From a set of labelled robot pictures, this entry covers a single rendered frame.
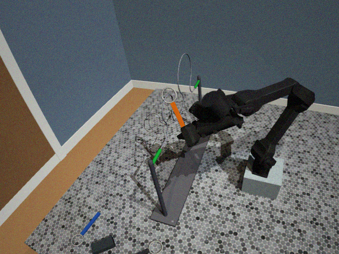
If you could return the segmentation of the orange handle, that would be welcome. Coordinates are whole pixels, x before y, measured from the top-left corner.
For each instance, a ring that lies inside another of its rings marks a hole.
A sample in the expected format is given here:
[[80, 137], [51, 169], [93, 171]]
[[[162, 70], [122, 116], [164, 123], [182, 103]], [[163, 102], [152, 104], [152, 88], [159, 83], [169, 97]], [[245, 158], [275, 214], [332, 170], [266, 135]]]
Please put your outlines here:
[[184, 121], [183, 121], [183, 119], [182, 119], [182, 117], [181, 117], [181, 115], [180, 115], [180, 113], [179, 113], [179, 111], [178, 111], [178, 108], [177, 108], [176, 104], [175, 104], [175, 100], [176, 100], [176, 98], [177, 98], [177, 92], [176, 92], [176, 90], [173, 89], [173, 88], [171, 88], [171, 87], [166, 87], [166, 88], [164, 88], [164, 89], [162, 90], [162, 92], [161, 92], [161, 98], [162, 98], [162, 100], [164, 100], [164, 98], [163, 98], [163, 92], [164, 92], [165, 89], [172, 89], [172, 90], [174, 91], [174, 93], [175, 93], [175, 98], [174, 98], [174, 100], [171, 101], [171, 102], [167, 102], [167, 101], [165, 100], [165, 103], [171, 104], [171, 107], [172, 107], [172, 109], [173, 109], [173, 111], [174, 111], [174, 113], [175, 113], [175, 115], [176, 115], [176, 118], [177, 118], [177, 120], [178, 120], [180, 126], [181, 126], [181, 127], [185, 126]]

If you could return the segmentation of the dark grey ring with blue handle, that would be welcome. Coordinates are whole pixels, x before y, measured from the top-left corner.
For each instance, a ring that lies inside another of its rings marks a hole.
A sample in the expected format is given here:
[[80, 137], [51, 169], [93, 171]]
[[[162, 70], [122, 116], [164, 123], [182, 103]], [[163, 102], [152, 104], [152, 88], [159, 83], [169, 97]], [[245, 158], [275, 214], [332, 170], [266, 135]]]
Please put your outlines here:
[[81, 233], [78, 233], [78, 234], [75, 234], [74, 236], [76, 236], [76, 235], [81, 235], [82, 236], [82, 241], [81, 241], [81, 243], [80, 244], [78, 244], [78, 245], [74, 245], [73, 244], [73, 238], [74, 238], [74, 236], [72, 237], [72, 239], [71, 239], [71, 243], [72, 243], [72, 245], [73, 246], [79, 246], [79, 245], [81, 245], [82, 244], [82, 242], [84, 241], [84, 237], [83, 237], [83, 235], [86, 233], [86, 231], [91, 227], [91, 225], [95, 222], [95, 220], [98, 218], [98, 216], [100, 216], [100, 214], [101, 213], [99, 213], [99, 212], [97, 212], [97, 214], [91, 219], [91, 221], [88, 223], [88, 225], [83, 229], [83, 231], [81, 232]]

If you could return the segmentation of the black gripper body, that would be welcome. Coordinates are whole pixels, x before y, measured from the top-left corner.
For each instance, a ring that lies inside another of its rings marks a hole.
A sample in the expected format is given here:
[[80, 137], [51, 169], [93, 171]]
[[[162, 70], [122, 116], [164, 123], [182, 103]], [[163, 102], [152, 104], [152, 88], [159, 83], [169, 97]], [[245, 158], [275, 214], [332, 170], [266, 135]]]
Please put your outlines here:
[[196, 145], [201, 136], [202, 138], [206, 138], [210, 134], [217, 134], [221, 131], [216, 122], [215, 118], [212, 115], [207, 116], [207, 120], [204, 122], [196, 121], [196, 123], [185, 125], [181, 128], [182, 135], [188, 147], [192, 147]]

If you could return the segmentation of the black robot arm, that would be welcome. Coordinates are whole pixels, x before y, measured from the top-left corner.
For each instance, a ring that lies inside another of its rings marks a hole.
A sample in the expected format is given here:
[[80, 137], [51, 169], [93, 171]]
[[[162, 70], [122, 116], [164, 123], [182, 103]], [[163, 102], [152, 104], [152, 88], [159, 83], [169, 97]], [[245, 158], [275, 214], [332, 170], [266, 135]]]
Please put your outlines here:
[[233, 126], [241, 129], [244, 123], [242, 116], [251, 116], [258, 112], [262, 105], [287, 95], [289, 95], [287, 107], [267, 136], [256, 140], [251, 149], [251, 154], [255, 158], [252, 174], [267, 178], [269, 170], [276, 164], [273, 156], [277, 143], [298, 114], [306, 111], [315, 101], [314, 92], [289, 77], [258, 90], [246, 89], [236, 94], [225, 95], [219, 88], [217, 91], [206, 93], [202, 103], [196, 101], [189, 112], [197, 117], [200, 123], [207, 120], [207, 116], [212, 115], [220, 130]]

